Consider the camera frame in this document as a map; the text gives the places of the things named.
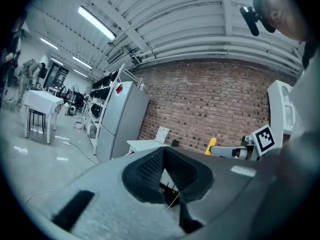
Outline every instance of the headset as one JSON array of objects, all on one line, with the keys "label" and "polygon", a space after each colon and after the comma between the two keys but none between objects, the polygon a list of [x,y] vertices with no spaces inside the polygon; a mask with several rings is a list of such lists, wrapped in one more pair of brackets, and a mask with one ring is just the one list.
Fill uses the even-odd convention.
[{"label": "headset", "polygon": [[261,1],[262,0],[252,0],[253,7],[249,6],[240,8],[241,15],[248,25],[252,35],[254,35],[255,37],[259,35],[259,30],[257,27],[258,21],[261,21],[262,25],[268,32],[274,33],[276,31],[276,28],[271,26],[268,21],[263,18]]}]

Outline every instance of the wire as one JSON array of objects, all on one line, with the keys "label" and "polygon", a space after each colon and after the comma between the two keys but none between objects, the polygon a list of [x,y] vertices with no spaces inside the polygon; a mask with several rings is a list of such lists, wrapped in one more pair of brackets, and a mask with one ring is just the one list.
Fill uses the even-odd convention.
[{"label": "wire", "polygon": [[[76,170],[75,170],[74,166],[72,166],[72,168],[73,168],[73,180],[74,180],[76,178]],[[29,196],[29,198],[25,201],[25,203],[27,204],[30,201],[30,199],[33,198],[34,196],[37,196],[39,194],[44,194],[44,193],[56,192],[57,190],[58,189],[34,193],[31,196]]]},{"label": "wire", "polygon": [[170,203],[170,205],[165,210],[168,210],[170,208],[170,206],[172,206],[172,204],[176,201],[176,199],[178,198],[179,195],[180,195],[180,193],[175,197],[175,199],[172,201],[172,203]]},{"label": "wire", "polygon": [[98,165],[98,163],[92,161],[89,157],[87,157],[86,154],[80,149],[80,147],[78,147],[76,144],[73,144],[73,143],[71,143],[71,142],[70,142],[70,144],[71,144],[71,145],[74,145],[75,147],[77,147],[77,148],[81,151],[81,153],[82,153],[86,158],[88,158],[92,163],[94,163],[95,165]]}]

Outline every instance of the fluorescent light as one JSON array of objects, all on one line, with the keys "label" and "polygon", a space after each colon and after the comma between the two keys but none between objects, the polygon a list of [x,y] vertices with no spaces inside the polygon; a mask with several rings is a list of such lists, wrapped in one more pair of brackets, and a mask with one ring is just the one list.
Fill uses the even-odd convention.
[{"label": "fluorescent light", "polygon": [[108,29],[100,20],[98,20],[95,16],[92,15],[91,12],[87,11],[83,6],[80,6],[78,9],[78,13],[83,16],[87,21],[89,21],[92,25],[94,25],[98,30],[106,35],[111,41],[113,41],[116,36],[110,29]]},{"label": "fluorescent light", "polygon": [[51,47],[53,47],[54,49],[57,49],[58,50],[58,47],[55,46],[54,44],[48,42],[47,40],[43,39],[42,37],[40,37],[41,41],[42,42],[45,42],[47,45],[50,45]]},{"label": "fluorescent light", "polygon": [[80,62],[81,64],[85,65],[89,69],[92,69],[92,66],[88,65],[87,63],[84,63],[82,60],[78,59],[77,57],[72,56],[72,58],[74,58],[77,62]]},{"label": "fluorescent light", "polygon": [[79,71],[76,71],[75,69],[74,69],[74,71],[77,72],[78,74],[84,76],[85,78],[87,78],[87,76],[86,76],[85,74],[82,74],[82,73],[80,73]]},{"label": "fluorescent light", "polygon": [[61,66],[63,66],[63,65],[64,65],[63,63],[61,63],[60,61],[56,60],[55,58],[52,58],[52,57],[51,57],[51,60],[53,60],[54,62],[56,62],[56,63],[60,64]]}]

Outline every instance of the black stool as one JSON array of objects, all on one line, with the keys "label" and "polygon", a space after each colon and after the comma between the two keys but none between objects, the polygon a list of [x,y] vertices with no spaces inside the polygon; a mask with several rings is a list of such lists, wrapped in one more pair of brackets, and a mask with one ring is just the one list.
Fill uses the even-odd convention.
[{"label": "black stool", "polygon": [[42,116],[42,132],[45,134],[45,128],[46,128],[46,114],[41,113],[39,111],[36,111],[34,109],[30,109],[29,111],[29,131],[30,131],[30,123],[31,123],[31,113],[33,113],[33,118],[32,118],[32,126],[35,124],[35,114]]}]

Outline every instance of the metal shelving rack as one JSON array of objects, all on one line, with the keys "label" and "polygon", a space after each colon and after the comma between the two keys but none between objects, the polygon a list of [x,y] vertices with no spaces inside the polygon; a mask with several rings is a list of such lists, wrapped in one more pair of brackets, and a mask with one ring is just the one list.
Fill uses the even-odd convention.
[{"label": "metal shelving rack", "polygon": [[[105,114],[105,111],[106,111],[106,108],[107,108],[107,105],[108,105],[108,101],[109,101],[110,96],[113,93],[118,81],[119,81],[119,83],[122,82],[121,78],[120,78],[121,73],[124,73],[125,75],[129,76],[130,78],[132,78],[132,80],[134,82],[137,82],[137,87],[139,87],[140,84],[142,83],[142,78],[135,77],[131,72],[129,72],[127,69],[125,69],[125,64],[123,63],[122,66],[119,68],[119,72],[118,72],[116,78],[114,79],[113,83],[110,86],[110,91],[108,93],[107,98],[103,102],[93,101],[92,99],[88,100],[89,104],[97,104],[97,105],[101,106],[101,108],[102,108],[100,117],[99,118],[94,118],[94,116],[91,114],[91,106],[90,105],[87,106],[87,114],[88,114],[88,117],[89,117],[89,121],[88,121],[88,124],[86,124],[86,129],[87,129],[86,133],[87,133],[87,135],[88,135],[88,137],[89,137],[89,139],[91,141],[91,144],[93,146],[93,154],[94,155],[96,155],[99,131],[100,131],[101,123],[102,123],[102,120],[104,118],[104,114]],[[104,89],[104,88],[107,88],[107,86],[103,86],[102,85],[102,86],[100,86],[99,90]],[[90,125],[91,125],[91,122],[96,127],[95,138],[90,138]]]}]

